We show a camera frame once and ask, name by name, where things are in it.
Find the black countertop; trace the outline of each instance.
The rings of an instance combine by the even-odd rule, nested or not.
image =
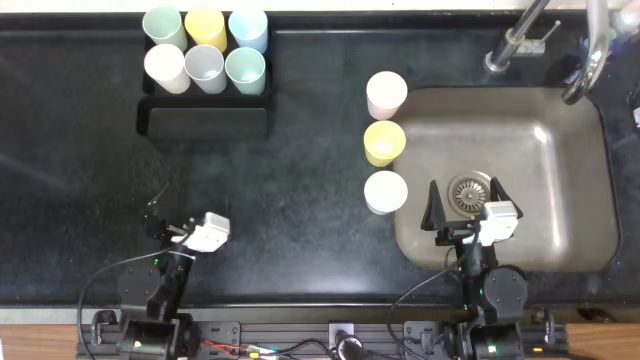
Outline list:
[[[69,305],[90,273],[157,249],[142,232],[146,202],[167,182],[187,201],[230,201],[233,239],[198,257],[183,306],[384,304],[432,275],[373,215],[362,187],[372,119],[365,85],[382,70],[410,89],[561,86],[580,53],[584,14],[563,25],[543,58],[499,77],[483,55],[517,14],[272,14],[274,127],[266,141],[158,147],[135,132],[143,97],[140,14],[5,17],[0,25],[0,304]],[[621,226],[619,253],[600,272],[529,273],[530,305],[640,301],[640,139],[627,93],[640,47],[609,59],[591,98],[602,110]],[[427,186],[430,179],[425,179]],[[118,303],[113,272],[88,303]],[[443,277],[414,301],[458,304]]]

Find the drain strainer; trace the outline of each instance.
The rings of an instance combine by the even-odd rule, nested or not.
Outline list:
[[[489,201],[489,181],[491,178],[480,171],[471,171],[456,176],[449,183],[449,202],[460,215],[479,215],[482,205]]]

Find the cup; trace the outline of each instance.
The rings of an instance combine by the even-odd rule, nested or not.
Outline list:
[[[407,83],[394,72],[379,72],[367,83],[367,107],[376,120],[391,119],[406,98]]]
[[[389,165],[400,155],[406,144],[404,130],[393,121],[376,121],[364,133],[365,155],[373,166]]]
[[[199,45],[215,46],[224,52],[227,49],[227,31],[224,16],[219,10],[197,7],[187,13],[184,26]]]
[[[144,57],[144,70],[172,94],[181,94],[189,88],[191,80],[184,70],[184,54],[171,44],[156,45]]]
[[[184,69],[207,94],[218,94],[227,87],[224,57],[211,45],[197,45],[184,56]]]
[[[229,17],[229,30],[238,45],[256,49],[261,54],[267,51],[267,29],[267,14],[262,10],[234,11]]]
[[[364,184],[364,198],[369,210],[385,215],[400,209],[407,201],[409,190],[402,176],[393,171],[378,171]]]
[[[264,90],[266,64],[258,50],[247,47],[233,50],[224,69],[241,93],[255,95]]]
[[[172,44],[180,51],[187,50],[187,35],[180,12],[172,6],[149,10],[142,18],[142,29],[156,44]]]

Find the stainless steel sink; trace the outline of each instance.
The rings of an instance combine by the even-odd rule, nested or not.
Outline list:
[[[463,219],[487,196],[484,173],[497,177],[524,212],[514,237],[496,244],[500,263],[539,271],[608,264],[619,235],[600,116],[586,98],[568,106],[561,94],[543,88],[409,94],[392,120],[407,135],[393,169],[409,187],[395,232],[411,261],[440,269],[447,252],[435,246],[434,232],[420,230],[429,182],[437,181],[447,217]]]

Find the wooden floor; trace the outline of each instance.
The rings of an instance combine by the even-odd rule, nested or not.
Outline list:
[[[569,325],[571,351],[595,359],[640,359],[640,324]],[[74,325],[0,325],[0,360],[70,360]]]

